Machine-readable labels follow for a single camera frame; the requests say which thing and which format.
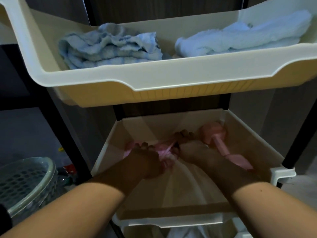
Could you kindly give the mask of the person's left hand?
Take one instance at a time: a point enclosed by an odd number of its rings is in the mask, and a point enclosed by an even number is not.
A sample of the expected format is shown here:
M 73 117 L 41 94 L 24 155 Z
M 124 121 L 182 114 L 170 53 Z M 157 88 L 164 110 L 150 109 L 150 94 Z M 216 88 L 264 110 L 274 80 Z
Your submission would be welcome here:
M 164 167 L 156 151 L 143 150 L 136 144 L 125 158 L 131 169 L 143 179 L 152 179 L 163 174 Z

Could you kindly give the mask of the person's right hand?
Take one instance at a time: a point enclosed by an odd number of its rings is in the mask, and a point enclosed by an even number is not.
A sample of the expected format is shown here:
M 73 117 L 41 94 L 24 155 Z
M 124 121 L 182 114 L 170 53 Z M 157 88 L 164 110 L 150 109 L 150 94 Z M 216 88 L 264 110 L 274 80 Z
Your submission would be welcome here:
M 185 162 L 197 166 L 201 166 L 207 158 L 213 155 L 213 151 L 197 138 L 181 145 L 176 143 L 174 152 L 178 152 L 178 156 Z

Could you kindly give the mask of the pink cloth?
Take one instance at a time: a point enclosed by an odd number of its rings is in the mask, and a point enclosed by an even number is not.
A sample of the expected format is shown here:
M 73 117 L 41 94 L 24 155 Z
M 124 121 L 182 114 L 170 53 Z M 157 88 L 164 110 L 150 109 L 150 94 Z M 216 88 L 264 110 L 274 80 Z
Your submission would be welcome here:
M 142 145 L 143 142 L 131 141 L 125 145 L 125 153 L 123 158 L 127 157 L 132 148 L 136 144 Z M 159 159 L 161 161 L 164 170 L 172 169 L 175 162 L 178 160 L 178 152 L 174 152 L 174 146 L 176 144 L 176 139 L 161 140 L 153 144 L 155 151 L 159 154 Z

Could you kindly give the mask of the person's right forearm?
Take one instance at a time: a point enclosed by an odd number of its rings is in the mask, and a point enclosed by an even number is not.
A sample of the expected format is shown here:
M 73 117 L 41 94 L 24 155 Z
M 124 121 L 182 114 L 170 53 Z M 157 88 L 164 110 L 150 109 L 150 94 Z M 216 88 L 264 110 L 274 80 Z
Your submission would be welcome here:
M 317 211 L 232 162 L 197 159 L 253 238 L 317 238 Z

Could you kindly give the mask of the person's left forearm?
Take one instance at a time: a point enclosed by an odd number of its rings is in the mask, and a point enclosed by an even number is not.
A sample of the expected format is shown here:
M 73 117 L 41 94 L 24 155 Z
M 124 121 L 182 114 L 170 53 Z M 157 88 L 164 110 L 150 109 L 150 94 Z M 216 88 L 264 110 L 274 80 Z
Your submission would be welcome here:
M 103 172 L 46 205 L 0 238 L 95 238 L 145 178 L 149 175 L 140 171 Z

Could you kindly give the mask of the black rack pole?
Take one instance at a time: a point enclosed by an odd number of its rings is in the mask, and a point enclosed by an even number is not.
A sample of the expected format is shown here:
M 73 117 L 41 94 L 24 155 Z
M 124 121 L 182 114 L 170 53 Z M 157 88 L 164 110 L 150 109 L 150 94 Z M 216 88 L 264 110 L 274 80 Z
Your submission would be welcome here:
M 219 108 L 222 108 L 223 110 L 228 110 L 230 99 L 231 99 L 231 93 L 221 94 L 219 97 Z
M 47 89 L 38 85 L 32 80 L 27 72 L 25 63 L 23 61 L 20 49 L 17 44 L 3 45 L 6 56 L 17 71 L 27 91 L 35 100 L 35 104 L 40 109 L 42 115 L 46 119 L 53 133 L 57 137 L 61 146 L 66 151 L 68 157 L 74 164 L 78 174 L 78 184 L 82 184 L 92 178 L 90 170 L 84 160 L 77 144 L 75 143 L 71 133 L 69 132 L 62 116 L 55 106 Z
M 317 98 L 309 111 L 302 127 L 293 141 L 285 159 L 282 162 L 284 168 L 295 168 L 295 164 L 317 131 Z
M 113 105 L 113 110 L 117 121 L 121 121 L 125 118 L 125 111 L 122 104 Z

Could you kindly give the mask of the cream plastic rack tray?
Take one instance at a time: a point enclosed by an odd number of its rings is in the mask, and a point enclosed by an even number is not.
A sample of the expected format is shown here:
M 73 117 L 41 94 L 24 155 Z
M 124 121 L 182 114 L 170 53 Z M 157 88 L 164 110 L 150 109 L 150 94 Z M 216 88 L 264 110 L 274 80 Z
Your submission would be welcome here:
M 261 180 L 277 184 L 296 176 L 295 169 L 281 164 L 284 157 L 230 110 L 200 110 L 116 121 L 101 149 L 91 174 L 97 175 L 124 158 L 130 141 L 154 145 L 181 130 L 199 134 L 209 122 L 223 121 L 225 143 L 233 154 L 241 154 Z M 172 170 L 141 181 L 114 214 L 120 227 L 155 225 L 160 228 L 219 224 L 236 216 L 214 182 L 198 167 L 177 160 Z
M 235 214 L 208 214 L 113 222 L 125 238 L 253 238 Z
M 156 32 L 163 51 L 173 55 L 179 37 L 236 21 L 259 25 L 303 9 L 314 19 L 297 45 L 69 70 L 58 52 L 59 39 L 96 27 L 32 10 L 25 0 L 0 0 L 0 45 L 18 44 L 37 84 L 83 108 L 284 88 L 317 76 L 317 0 L 268 0 L 239 11 L 122 24 Z

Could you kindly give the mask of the blue striped folded towel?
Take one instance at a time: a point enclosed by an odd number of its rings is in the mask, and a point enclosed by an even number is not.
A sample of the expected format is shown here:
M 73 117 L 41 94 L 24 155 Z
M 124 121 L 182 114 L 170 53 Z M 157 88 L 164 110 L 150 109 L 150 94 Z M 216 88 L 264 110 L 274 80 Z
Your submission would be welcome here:
M 67 34 L 59 40 L 58 50 L 73 70 L 163 59 L 155 32 L 140 33 L 114 23 L 87 33 Z

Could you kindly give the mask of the light blue fluffy towel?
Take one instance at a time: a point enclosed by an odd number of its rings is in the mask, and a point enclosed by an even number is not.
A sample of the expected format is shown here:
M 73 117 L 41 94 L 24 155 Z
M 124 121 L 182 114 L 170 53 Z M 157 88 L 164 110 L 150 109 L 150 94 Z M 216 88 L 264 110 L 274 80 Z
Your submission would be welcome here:
M 296 45 L 311 25 L 307 10 L 272 19 L 258 26 L 235 22 L 224 29 L 209 29 L 175 43 L 180 57 L 207 56 Z

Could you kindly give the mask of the translucent plastic laundry basket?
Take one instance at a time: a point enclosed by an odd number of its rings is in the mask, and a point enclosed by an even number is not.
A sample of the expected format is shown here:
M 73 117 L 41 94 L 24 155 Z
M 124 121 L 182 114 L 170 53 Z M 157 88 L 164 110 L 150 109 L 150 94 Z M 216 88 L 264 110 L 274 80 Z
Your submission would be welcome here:
M 48 157 L 30 157 L 0 167 L 0 204 L 19 223 L 58 197 L 58 172 Z

